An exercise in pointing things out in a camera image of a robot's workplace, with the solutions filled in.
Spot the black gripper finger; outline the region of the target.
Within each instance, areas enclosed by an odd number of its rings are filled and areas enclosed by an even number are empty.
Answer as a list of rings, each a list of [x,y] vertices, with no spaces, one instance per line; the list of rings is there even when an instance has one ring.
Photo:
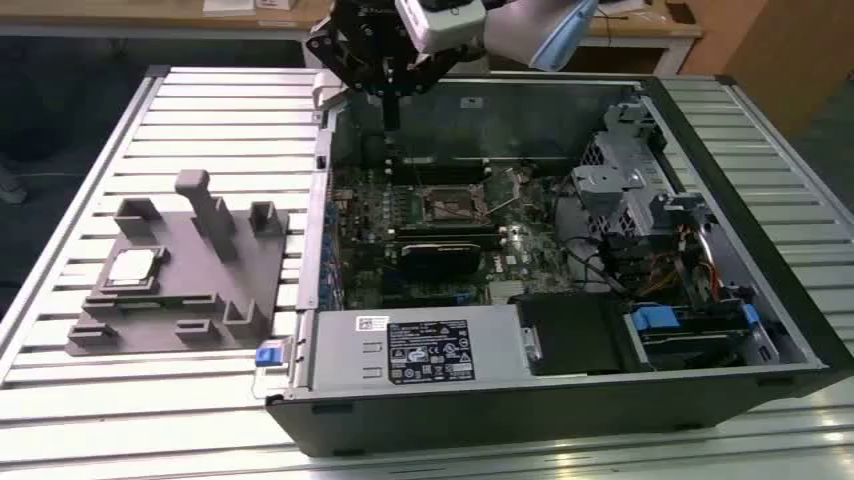
[[[462,58],[462,48],[427,55],[396,55],[390,60],[390,130],[400,128],[400,102],[404,97],[424,94]]]
[[[352,90],[379,99],[383,129],[391,131],[390,78],[380,33],[372,20],[325,18],[312,29],[305,46]]]

